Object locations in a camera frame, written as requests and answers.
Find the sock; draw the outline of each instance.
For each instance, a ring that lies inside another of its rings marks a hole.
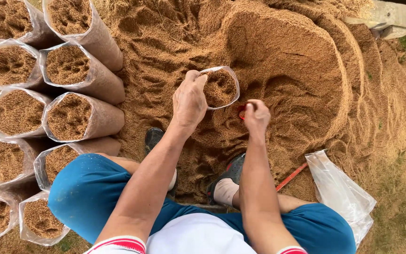
[[[170,182],[169,188],[167,189],[168,191],[173,189],[173,186],[175,185],[175,182],[176,182],[176,169],[175,169],[175,173],[173,174],[172,182]]]
[[[224,178],[216,184],[214,200],[219,204],[233,207],[233,197],[238,190],[239,185],[234,183],[231,178]]]

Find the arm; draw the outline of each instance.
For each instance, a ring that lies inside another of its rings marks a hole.
[[[265,140],[269,110],[260,100],[248,102],[245,125],[250,138],[240,176],[240,211],[253,249],[261,254],[276,254],[285,247],[299,244],[281,220],[280,205],[270,174]]]
[[[161,211],[184,142],[203,119],[207,75],[189,71],[173,95],[173,117],[161,141],[142,161],[123,189],[96,242],[131,235],[147,242]]]

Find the left hand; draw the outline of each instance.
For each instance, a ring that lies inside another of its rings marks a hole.
[[[173,118],[171,124],[185,129],[190,136],[203,119],[207,103],[203,93],[207,75],[191,70],[186,73],[181,85],[173,94]]]

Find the sleeve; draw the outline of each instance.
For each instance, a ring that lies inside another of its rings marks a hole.
[[[300,246],[288,246],[278,251],[277,254],[308,254],[308,252]]]
[[[93,245],[84,254],[145,254],[145,243],[135,236],[116,236]]]

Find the filled plastic bag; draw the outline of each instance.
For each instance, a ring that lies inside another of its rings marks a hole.
[[[56,106],[66,95],[75,94],[84,97],[92,106],[92,113],[88,119],[88,124],[84,136],[79,140],[59,140],[51,132],[48,125],[48,111]],[[43,111],[42,126],[47,132],[50,139],[61,142],[70,143],[102,136],[109,136],[118,133],[125,124],[125,114],[115,106],[112,106],[104,101],[92,98],[86,95],[80,95],[72,92],[65,93],[52,101]]]
[[[332,163],[323,150],[305,158],[316,184],[316,198],[349,223],[358,248],[374,222],[369,213],[377,201]]]
[[[227,71],[231,75],[231,77],[233,77],[234,84],[236,86],[236,95],[234,95],[233,100],[230,103],[228,103],[227,105],[222,106],[222,107],[209,107],[208,106],[207,110],[214,110],[214,109],[219,109],[219,108],[223,108],[223,107],[228,107],[231,104],[233,104],[235,101],[237,101],[237,99],[239,99],[239,96],[240,96],[239,81],[237,80],[236,74],[234,74],[234,71],[229,66],[218,66],[218,67],[212,67],[209,69],[204,69],[203,71],[200,71],[200,74],[205,73],[205,72],[218,71],[220,69]]]
[[[100,138],[63,144],[41,152],[34,161],[34,171],[37,178],[38,186],[40,187],[41,190],[46,191],[47,193],[49,193],[52,183],[50,183],[50,181],[48,180],[48,175],[45,170],[45,161],[46,161],[45,157],[48,154],[50,154],[54,149],[63,146],[70,146],[80,155],[88,153],[105,153],[110,156],[117,156],[120,151],[121,144],[119,141],[110,138],[108,136],[105,136]]]
[[[54,30],[50,12],[48,10],[48,5],[52,1],[53,0],[43,0],[42,2],[45,21],[51,30],[53,30],[64,41],[76,40],[110,71],[119,71],[123,67],[123,54],[117,46],[114,38],[110,35],[109,29],[101,20],[92,1],[89,0],[90,8],[92,9],[92,23],[90,24],[90,28],[85,33],[69,35],[62,35]]]
[[[19,205],[19,213],[20,213],[20,238],[23,240],[28,240],[30,242],[33,242],[38,245],[43,245],[43,246],[51,246],[57,244],[62,238],[64,238],[68,232],[70,231],[70,228],[65,226],[62,229],[62,233],[60,236],[55,237],[55,238],[46,238],[46,237],[41,237],[29,229],[29,227],[25,224],[24,221],[24,208],[26,207],[26,203],[28,202],[34,202],[39,199],[43,199],[48,201],[48,193],[42,191],[34,196],[24,200],[23,202],[20,203]]]
[[[23,88],[17,88],[17,87],[9,87],[7,89],[2,90],[0,92],[0,99],[3,98],[4,95],[6,95],[9,92],[16,90],[16,89],[23,90],[26,93],[28,93],[29,95],[31,95],[32,97],[34,97],[35,99],[37,99],[38,101],[42,102],[45,105],[45,108],[47,108],[47,106],[51,102],[51,98],[49,98],[47,95],[43,95],[38,92],[34,92],[34,91],[31,91],[28,89],[23,89]],[[45,136],[45,135],[46,135],[46,132],[43,129],[42,125],[40,125],[34,131],[29,131],[29,132],[25,132],[25,133],[16,134],[16,135],[8,135],[8,134],[5,134],[4,132],[0,131],[0,137],[3,137],[3,138],[34,137],[34,136]]]
[[[53,141],[49,140],[48,138],[30,138],[30,139],[23,139],[23,138],[0,138],[1,142],[5,143],[11,143],[11,144],[17,144],[20,149],[24,153],[23,157],[23,172],[19,174],[16,178],[13,180],[7,181],[6,183],[17,181],[21,178],[30,176],[34,173],[34,160],[37,158],[37,156],[44,151],[45,149],[48,149],[49,147],[52,147],[54,144]]]
[[[16,39],[17,41],[31,45],[36,49],[50,48],[61,42],[61,39],[50,29],[45,22],[43,13],[32,6],[27,0],[19,0],[26,5],[27,11],[31,18],[32,31],[27,32],[24,36]]]
[[[19,204],[40,190],[34,175],[0,185],[0,201],[10,206],[8,227],[0,232],[0,237],[9,232],[20,222]]]
[[[0,85],[0,90],[8,87],[28,88],[36,91],[48,89],[48,85],[43,81],[42,71],[40,70],[40,52],[37,49],[34,49],[33,47],[18,40],[8,39],[0,42],[0,49],[9,46],[20,46],[21,48],[25,49],[34,58],[36,58],[36,63],[32,69],[31,75],[25,83]]]
[[[48,52],[64,46],[78,46],[82,52],[90,59],[89,71],[84,81],[76,84],[55,84],[47,75]],[[69,41],[49,49],[40,51],[40,68],[43,79],[47,84],[62,87],[67,90],[83,95],[89,95],[109,104],[119,104],[125,100],[125,89],[123,81],[104,66],[98,59],[91,55],[76,41]]]

